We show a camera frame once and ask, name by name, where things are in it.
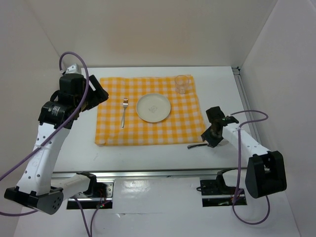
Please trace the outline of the black handled table knife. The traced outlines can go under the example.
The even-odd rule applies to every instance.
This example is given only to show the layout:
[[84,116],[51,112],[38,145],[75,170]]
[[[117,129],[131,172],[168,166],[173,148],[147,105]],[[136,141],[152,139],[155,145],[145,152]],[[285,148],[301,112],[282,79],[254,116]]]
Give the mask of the black handled table knife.
[[[217,146],[224,146],[227,145],[227,142],[224,143],[219,143]],[[197,147],[210,147],[210,145],[208,143],[200,143],[200,144],[192,144],[192,145],[188,145],[187,149],[193,149],[193,148],[197,148]]]

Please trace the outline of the yellow white checkered cloth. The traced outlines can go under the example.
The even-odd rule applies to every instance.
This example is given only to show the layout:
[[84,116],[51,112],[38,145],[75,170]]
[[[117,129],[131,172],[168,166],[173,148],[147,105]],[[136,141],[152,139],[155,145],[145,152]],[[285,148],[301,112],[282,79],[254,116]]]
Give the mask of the yellow white checkered cloth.
[[[100,146],[168,145],[201,142],[206,130],[200,111],[194,77],[189,89],[176,92],[174,77],[100,78],[109,98],[97,110],[95,144]],[[171,103],[169,116],[161,122],[143,121],[136,113],[138,100],[149,93],[164,95]],[[128,98],[124,128],[123,99]]]

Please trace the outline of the silver fork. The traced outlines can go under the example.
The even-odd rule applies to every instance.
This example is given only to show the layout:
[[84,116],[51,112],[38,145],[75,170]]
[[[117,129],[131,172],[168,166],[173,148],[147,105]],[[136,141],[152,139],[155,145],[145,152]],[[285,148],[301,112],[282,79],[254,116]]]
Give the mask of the silver fork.
[[126,112],[126,109],[128,108],[128,98],[124,98],[123,99],[123,114],[122,114],[122,118],[121,118],[121,125],[120,127],[121,128],[124,128],[124,124],[125,124],[125,112]]

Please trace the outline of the clear plastic cup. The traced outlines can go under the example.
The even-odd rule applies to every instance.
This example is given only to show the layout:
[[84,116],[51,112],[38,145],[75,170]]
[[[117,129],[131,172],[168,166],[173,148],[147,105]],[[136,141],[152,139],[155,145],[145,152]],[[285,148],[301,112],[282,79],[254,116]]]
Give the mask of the clear plastic cup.
[[175,77],[174,81],[177,93],[185,94],[189,87],[189,77],[186,75],[178,75]]

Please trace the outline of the cream round plate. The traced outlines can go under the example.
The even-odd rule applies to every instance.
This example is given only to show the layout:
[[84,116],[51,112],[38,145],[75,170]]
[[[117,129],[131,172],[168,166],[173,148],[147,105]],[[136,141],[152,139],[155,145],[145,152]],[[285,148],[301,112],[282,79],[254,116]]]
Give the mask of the cream round plate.
[[157,123],[166,119],[171,112],[171,103],[159,93],[142,96],[136,104],[137,115],[146,122]]

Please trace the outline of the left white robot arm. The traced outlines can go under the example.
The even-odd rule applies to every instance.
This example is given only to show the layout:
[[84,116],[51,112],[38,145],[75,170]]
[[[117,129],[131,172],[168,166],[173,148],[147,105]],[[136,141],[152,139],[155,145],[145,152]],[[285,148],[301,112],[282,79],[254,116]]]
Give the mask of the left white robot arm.
[[90,110],[109,97],[94,75],[86,81],[81,74],[64,74],[59,86],[41,108],[35,154],[17,185],[4,193],[5,199],[49,215],[56,213],[64,200],[78,193],[92,197],[106,189],[94,174],[84,171],[71,178],[51,181],[61,147],[79,112]]

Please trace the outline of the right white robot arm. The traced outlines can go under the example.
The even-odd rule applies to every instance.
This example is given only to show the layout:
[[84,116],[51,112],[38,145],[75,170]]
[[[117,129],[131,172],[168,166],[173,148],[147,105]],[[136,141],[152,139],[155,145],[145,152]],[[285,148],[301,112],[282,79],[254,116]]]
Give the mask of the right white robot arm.
[[227,140],[238,151],[236,190],[233,203],[241,189],[247,190],[254,199],[279,193],[287,189],[283,155],[262,146],[242,127],[249,121],[240,123],[232,113],[224,115],[219,106],[206,110],[211,126],[201,135],[208,147],[217,147]]

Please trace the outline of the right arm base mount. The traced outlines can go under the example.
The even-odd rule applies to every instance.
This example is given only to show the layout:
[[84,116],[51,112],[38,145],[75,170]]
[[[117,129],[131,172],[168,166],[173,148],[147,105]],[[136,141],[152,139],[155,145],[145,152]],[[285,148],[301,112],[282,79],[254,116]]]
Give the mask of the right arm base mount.
[[203,207],[224,207],[233,205],[235,187],[220,186],[215,179],[200,180],[196,188],[201,193]]

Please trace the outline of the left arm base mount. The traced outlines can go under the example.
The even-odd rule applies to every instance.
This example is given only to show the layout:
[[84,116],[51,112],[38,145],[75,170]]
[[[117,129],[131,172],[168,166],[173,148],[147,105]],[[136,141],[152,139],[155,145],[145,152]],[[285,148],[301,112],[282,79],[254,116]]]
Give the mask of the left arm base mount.
[[89,172],[78,172],[66,178],[63,184],[67,209],[111,209],[113,206],[114,181]]

